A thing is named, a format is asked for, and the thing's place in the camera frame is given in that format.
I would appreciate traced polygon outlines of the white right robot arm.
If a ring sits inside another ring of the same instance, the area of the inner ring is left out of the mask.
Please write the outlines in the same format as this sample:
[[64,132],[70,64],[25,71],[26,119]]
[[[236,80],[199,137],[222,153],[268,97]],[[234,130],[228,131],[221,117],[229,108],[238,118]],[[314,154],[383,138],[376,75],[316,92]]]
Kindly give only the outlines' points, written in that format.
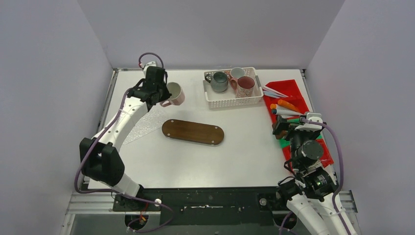
[[324,148],[317,138],[324,129],[338,142],[321,114],[307,112],[297,122],[277,116],[273,135],[289,142],[290,157],[283,166],[291,176],[278,183],[276,205],[296,215],[312,235],[355,235],[339,196],[344,174],[337,179],[321,163]]

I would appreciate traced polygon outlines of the wooden acrylic toothbrush holder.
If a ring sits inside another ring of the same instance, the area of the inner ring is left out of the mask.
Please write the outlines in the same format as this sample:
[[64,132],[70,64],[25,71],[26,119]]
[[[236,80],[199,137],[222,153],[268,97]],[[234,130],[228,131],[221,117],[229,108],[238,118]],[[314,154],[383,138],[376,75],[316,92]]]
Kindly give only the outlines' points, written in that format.
[[277,140],[284,138],[287,134],[289,123],[287,122],[275,122],[272,125],[273,135]]

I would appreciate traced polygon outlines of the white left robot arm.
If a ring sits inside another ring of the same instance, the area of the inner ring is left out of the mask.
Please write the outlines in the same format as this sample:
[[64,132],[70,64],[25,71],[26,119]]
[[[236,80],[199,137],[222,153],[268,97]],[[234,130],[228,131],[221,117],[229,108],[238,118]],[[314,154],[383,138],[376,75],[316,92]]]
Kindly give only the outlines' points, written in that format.
[[126,205],[133,211],[144,207],[145,197],[139,194],[142,185],[125,173],[119,151],[136,123],[153,106],[171,97],[167,78],[164,68],[150,66],[145,77],[125,91],[111,121],[94,137],[80,142],[81,164],[76,176],[83,174],[107,185],[108,188],[103,191],[125,195]]

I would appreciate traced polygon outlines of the grey-green ceramic mug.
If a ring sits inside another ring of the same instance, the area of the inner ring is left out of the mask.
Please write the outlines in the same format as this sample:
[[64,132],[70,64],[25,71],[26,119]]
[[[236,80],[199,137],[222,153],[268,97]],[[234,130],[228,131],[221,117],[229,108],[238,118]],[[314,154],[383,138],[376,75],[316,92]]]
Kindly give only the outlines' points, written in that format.
[[205,81],[210,84],[212,90],[216,93],[225,92],[228,88],[228,76],[221,71],[215,72],[214,74],[207,74]]

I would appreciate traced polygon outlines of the pink mug white inside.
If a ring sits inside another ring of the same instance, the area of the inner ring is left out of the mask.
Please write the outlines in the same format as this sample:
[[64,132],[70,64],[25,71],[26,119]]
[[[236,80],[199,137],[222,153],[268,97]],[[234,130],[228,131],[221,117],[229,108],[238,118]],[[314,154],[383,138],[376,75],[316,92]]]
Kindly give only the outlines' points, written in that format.
[[184,103],[185,94],[182,87],[176,82],[169,82],[167,84],[167,89],[170,92],[171,96],[167,100],[160,102],[162,107],[167,107],[170,105],[180,106]]

